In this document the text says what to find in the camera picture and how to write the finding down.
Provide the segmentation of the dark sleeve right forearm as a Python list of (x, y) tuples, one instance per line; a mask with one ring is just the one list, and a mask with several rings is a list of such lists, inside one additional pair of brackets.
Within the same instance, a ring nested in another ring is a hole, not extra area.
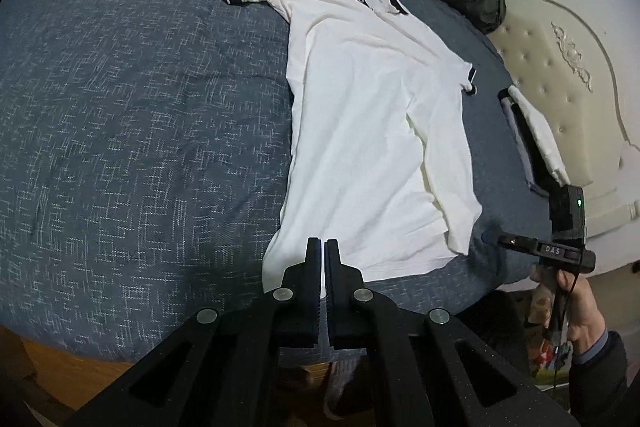
[(570, 413), (581, 426), (621, 426), (629, 418), (634, 393), (627, 383), (624, 343), (605, 331), (570, 368)]

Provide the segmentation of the person's right hand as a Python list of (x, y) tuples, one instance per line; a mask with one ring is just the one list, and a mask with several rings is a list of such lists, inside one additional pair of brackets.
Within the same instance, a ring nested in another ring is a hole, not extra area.
[(592, 359), (608, 340), (608, 328), (600, 312), (589, 281), (582, 275), (559, 270), (554, 272), (534, 265), (529, 277), (548, 289), (563, 289), (570, 293), (566, 311), (567, 339), (573, 345), (574, 358), (585, 362)]

